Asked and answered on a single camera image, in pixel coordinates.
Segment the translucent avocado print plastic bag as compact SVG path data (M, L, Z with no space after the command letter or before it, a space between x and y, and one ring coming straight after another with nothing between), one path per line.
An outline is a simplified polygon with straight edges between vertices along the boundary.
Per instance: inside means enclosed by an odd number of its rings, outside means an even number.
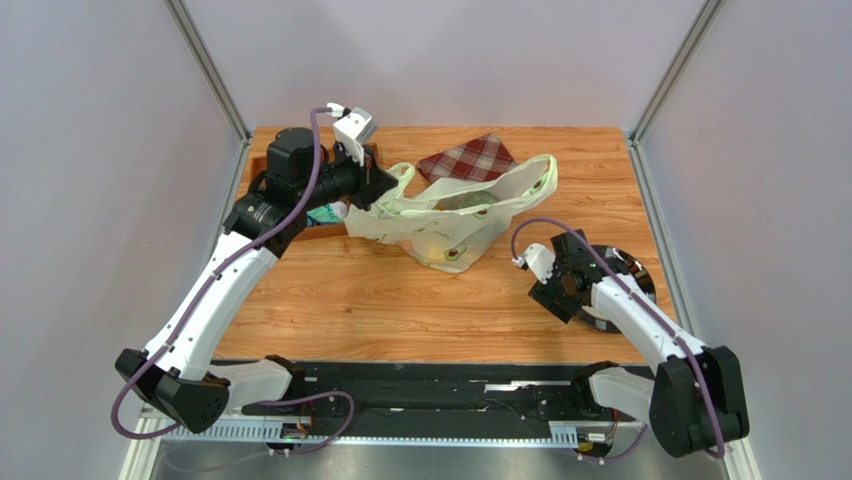
M405 189L416 176L415 167L401 162L393 165L389 173L397 178L398 186L385 193L369 211L351 206L344 220L348 234L396 246L420 264L447 273L470 268L516 216L551 196L559 180L558 161L549 154L533 157L488 182L440 179L413 197L407 196ZM460 210L435 209L440 200L479 190L497 195L500 201ZM415 246L425 242L446 245L447 261L421 261Z

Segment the small yellow fake fruit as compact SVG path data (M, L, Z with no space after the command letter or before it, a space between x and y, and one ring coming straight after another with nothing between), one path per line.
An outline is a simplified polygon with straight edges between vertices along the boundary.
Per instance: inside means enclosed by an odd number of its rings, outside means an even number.
M421 261L428 264L443 264L447 261L445 252L448 250L446 245L435 242L418 243L415 246L416 253Z

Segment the green netted fake melon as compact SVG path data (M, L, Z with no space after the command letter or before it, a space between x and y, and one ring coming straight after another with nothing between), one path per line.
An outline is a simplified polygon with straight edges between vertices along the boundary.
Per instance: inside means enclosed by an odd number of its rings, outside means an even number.
M498 203L500 198L485 190L471 191L451 198L440 200L436 206L436 210L460 210L470 207L488 206Z

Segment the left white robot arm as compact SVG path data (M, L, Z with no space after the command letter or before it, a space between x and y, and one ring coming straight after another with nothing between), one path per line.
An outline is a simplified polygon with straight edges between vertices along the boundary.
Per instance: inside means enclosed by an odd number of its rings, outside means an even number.
M143 349L126 349L116 360L140 399L175 426L201 433L228 410L285 398L300 374L293 363L269 355L216 366L212 356L249 293L307 228L308 211L338 201L367 210L397 186L377 164L372 135L337 129L325 148L312 129L276 134L190 294Z

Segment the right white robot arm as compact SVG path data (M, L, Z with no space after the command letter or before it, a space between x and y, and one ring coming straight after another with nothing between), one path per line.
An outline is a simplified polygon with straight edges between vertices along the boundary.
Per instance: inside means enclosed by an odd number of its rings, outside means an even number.
M612 361L583 367L572 380L586 414L614 410L649 426L670 456L720 449L747 437L750 420L741 366L726 346L710 347L656 304L645 267L613 246L590 245L583 231L533 243L513 255L536 281L530 297L563 322L623 335L650 377Z

